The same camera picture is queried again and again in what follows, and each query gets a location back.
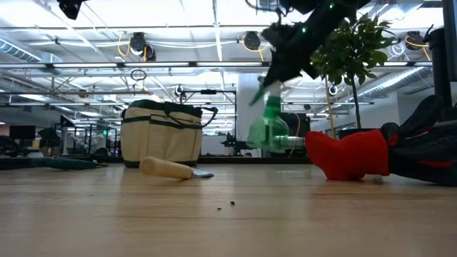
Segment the black strap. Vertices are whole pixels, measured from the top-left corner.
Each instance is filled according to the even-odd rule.
[[[209,119],[209,121],[205,124],[205,125],[189,125],[189,124],[184,124],[182,122],[180,122],[178,119],[174,118],[173,116],[170,115],[171,113],[171,110],[169,108],[169,102],[165,102],[165,115],[167,117],[169,117],[170,119],[172,119],[173,121],[175,121],[177,124],[181,125],[181,129],[202,129],[206,126],[208,126],[213,120],[214,118],[216,118],[216,114],[217,112],[219,111],[216,107],[212,107],[212,108],[206,108],[206,107],[203,107],[202,109],[205,109],[207,111],[212,111],[213,112],[213,116]]]

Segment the ceiling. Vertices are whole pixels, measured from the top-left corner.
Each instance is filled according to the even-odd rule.
[[[397,3],[376,4],[374,1],[359,10],[359,15],[377,8],[381,19],[392,22],[392,32],[402,37],[407,31],[420,31],[424,35],[431,24],[434,24],[435,28],[443,25],[441,8],[420,8],[423,1]],[[304,21],[306,17],[307,15],[294,11],[283,19],[283,22]],[[0,2],[0,39],[14,40],[31,51],[54,54],[64,63],[141,62],[143,60],[133,54],[123,56],[121,53],[127,52],[129,37],[134,32],[142,31],[146,33],[146,40],[154,46],[157,61],[260,61],[261,58],[268,61],[271,55],[266,42],[262,43],[265,50],[261,57],[259,52],[247,51],[237,40],[242,39],[246,31],[262,31],[276,20],[277,15],[257,12],[249,8],[244,0],[92,0],[84,2],[76,21],[67,19],[54,0],[3,0]],[[118,42],[121,42],[121,53]],[[389,53],[390,61],[405,61],[407,58],[427,61],[422,51],[405,50],[404,54],[399,55],[392,55],[392,49],[385,51]],[[21,61],[0,53],[0,62],[11,64]],[[154,92],[154,97],[173,101],[173,92],[177,85],[185,89],[235,90],[240,73],[261,74],[264,71],[250,71],[243,67],[218,70],[183,68],[173,69],[174,75],[169,76],[168,69],[147,69],[149,77],[144,81],[144,85],[143,82],[140,82],[141,85],[137,84],[136,89],[144,86],[146,90]],[[390,72],[400,71],[379,69],[376,70],[376,75],[382,77]],[[40,89],[37,89],[37,85],[30,89],[39,91],[50,89],[54,76],[43,74],[39,70],[13,69],[6,72],[42,85]],[[93,74],[87,77],[84,76],[86,72]],[[129,73],[126,73],[125,78],[120,76],[123,72],[126,71],[68,69],[64,70],[63,74],[54,76],[54,85],[61,86],[60,89],[66,91],[88,89],[110,92],[106,93],[107,95],[115,91],[132,90],[135,81],[129,78]],[[12,85],[5,83],[2,88],[8,91]],[[321,80],[313,80],[306,75],[286,85],[291,88],[286,92],[285,101],[321,101],[326,95]],[[112,101],[128,103],[143,97],[118,95]],[[90,99],[103,101],[95,97]],[[196,95],[192,99],[229,103],[225,96]],[[32,100],[15,97],[12,101]],[[77,96],[66,96],[61,100],[88,101]],[[302,106],[291,108],[299,110]]]

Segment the wooden table surface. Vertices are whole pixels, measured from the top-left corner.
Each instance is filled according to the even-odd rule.
[[[199,168],[215,176],[0,171],[0,256],[457,256],[457,189],[326,181],[307,165]]]

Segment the potted plant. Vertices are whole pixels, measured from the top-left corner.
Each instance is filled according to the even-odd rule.
[[[356,77],[359,85],[362,85],[367,77],[376,79],[370,69],[377,64],[384,65],[387,61],[387,55],[379,49],[390,46],[396,39],[383,36],[384,32],[395,36],[388,30],[390,24],[387,21],[380,22],[378,16],[370,19],[368,14],[353,24],[344,21],[311,57],[314,68],[323,80],[328,78],[334,86],[344,81],[352,87],[358,129],[361,129],[361,121]]]

